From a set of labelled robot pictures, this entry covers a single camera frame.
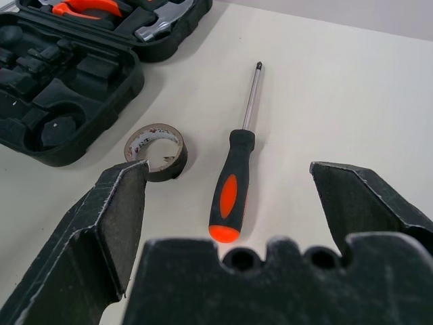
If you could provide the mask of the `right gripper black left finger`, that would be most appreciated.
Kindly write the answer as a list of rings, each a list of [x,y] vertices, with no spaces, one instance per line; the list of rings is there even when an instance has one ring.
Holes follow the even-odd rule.
[[[126,293],[138,251],[149,165],[106,169],[63,216],[0,309],[0,325],[99,325]]]

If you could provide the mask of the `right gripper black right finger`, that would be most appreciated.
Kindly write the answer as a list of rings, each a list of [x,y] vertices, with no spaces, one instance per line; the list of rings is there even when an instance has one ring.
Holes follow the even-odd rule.
[[[338,248],[349,234],[398,232],[416,239],[433,256],[433,221],[371,169],[312,162],[310,174]]]

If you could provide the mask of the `tape measure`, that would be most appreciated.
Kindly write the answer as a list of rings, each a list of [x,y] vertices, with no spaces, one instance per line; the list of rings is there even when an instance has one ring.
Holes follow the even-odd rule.
[[[159,139],[174,142],[178,150],[174,156],[165,157],[161,167],[149,165],[148,181],[163,182],[176,179],[183,172],[188,158],[187,147],[181,133],[174,127],[164,123],[154,123],[138,129],[127,140],[124,146],[124,157],[127,162],[139,160],[138,156],[146,146]]]

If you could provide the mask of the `black orange phillips screwdriver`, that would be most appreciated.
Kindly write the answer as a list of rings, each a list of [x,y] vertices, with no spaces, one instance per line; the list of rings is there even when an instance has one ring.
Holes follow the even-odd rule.
[[[221,243],[235,242],[241,233],[250,184],[250,156],[255,147],[255,134],[250,130],[260,73],[263,63],[256,64],[252,87],[242,128],[229,136],[229,151],[214,191],[208,231]]]

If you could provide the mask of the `black tool case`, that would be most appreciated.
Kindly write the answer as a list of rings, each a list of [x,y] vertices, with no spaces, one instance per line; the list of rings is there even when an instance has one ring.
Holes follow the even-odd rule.
[[[134,32],[154,11],[183,0],[116,1],[133,11],[85,10],[91,20],[15,0],[16,12],[0,13],[0,145],[51,167],[77,161],[142,90],[141,64],[170,58],[213,4],[194,0],[170,32],[142,42]]]

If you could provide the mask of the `steel claw hammer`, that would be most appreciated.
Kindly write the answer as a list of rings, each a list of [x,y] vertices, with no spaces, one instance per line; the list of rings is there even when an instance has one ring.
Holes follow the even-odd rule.
[[[171,1],[165,3],[154,11],[157,20],[151,26],[138,28],[134,35],[139,41],[150,42],[158,35],[170,32],[173,24],[179,20],[193,6],[194,0],[183,0],[181,3]]]

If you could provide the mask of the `orange handled pliers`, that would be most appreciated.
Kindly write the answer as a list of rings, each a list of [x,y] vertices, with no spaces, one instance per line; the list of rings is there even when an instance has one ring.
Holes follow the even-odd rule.
[[[97,9],[117,17],[129,15],[133,8],[116,0],[38,0],[41,5],[52,6],[52,13],[58,16],[74,16],[91,20],[98,20],[98,17],[84,15],[88,9]]]

